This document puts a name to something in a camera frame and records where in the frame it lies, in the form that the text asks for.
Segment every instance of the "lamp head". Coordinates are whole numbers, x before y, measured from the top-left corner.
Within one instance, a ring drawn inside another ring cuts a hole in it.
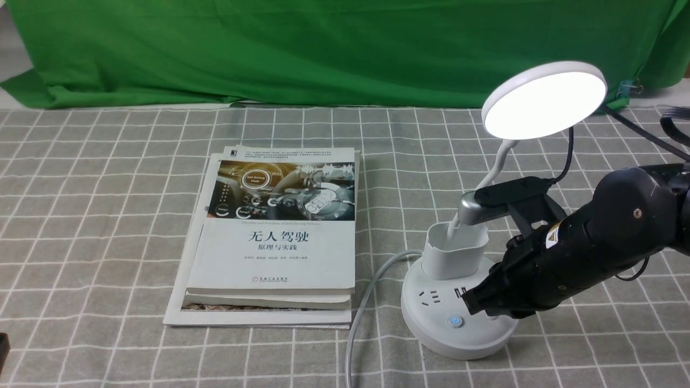
[[[601,71],[584,62],[561,61],[510,78],[482,107],[486,131],[501,139],[544,137],[582,121],[606,98]]]

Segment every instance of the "blue power button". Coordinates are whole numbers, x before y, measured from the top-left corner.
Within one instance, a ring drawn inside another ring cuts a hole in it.
[[[450,316],[448,317],[448,326],[457,329],[458,327],[461,327],[463,324],[463,320],[461,316]]]

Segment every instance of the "grid pattern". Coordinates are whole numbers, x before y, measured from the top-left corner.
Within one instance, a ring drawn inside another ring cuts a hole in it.
[[[664,110],[625,115],[662,136]],[[575,133],[571,172],[552,192],[568,211],[612,169],[675,161],[607,117]],[[421,248],[453,216],[500,140],[476,110],[0,110],[0,331],[13,347],[0,387],[345,386],[346,331],[161,323],[206,156],[238,143],[362,151],[359,297],[390,255]],[[521,142],[499,179],[552,175],[566,143],[564,133]],[[489,227],[500,259],[517,229]],[[358,387],[690,386],[690,260],[677,253],[522,321],[507,348],[473,362],[414,340],[400,311],[405,270],[386,273],[366,310]]]

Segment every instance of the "book stack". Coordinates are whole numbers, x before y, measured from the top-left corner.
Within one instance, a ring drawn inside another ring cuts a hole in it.
[[[349,328],[358,171],[353,148],[211,155],[164,323]]]

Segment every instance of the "green backdrop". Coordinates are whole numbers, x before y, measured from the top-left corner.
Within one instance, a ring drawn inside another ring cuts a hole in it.
[[[599,66],[624,104],[621,81],[682,77],[687,2],[8,0],[35,69],[1,86],[33,108],[471,108],[517,72],[574,59]]]

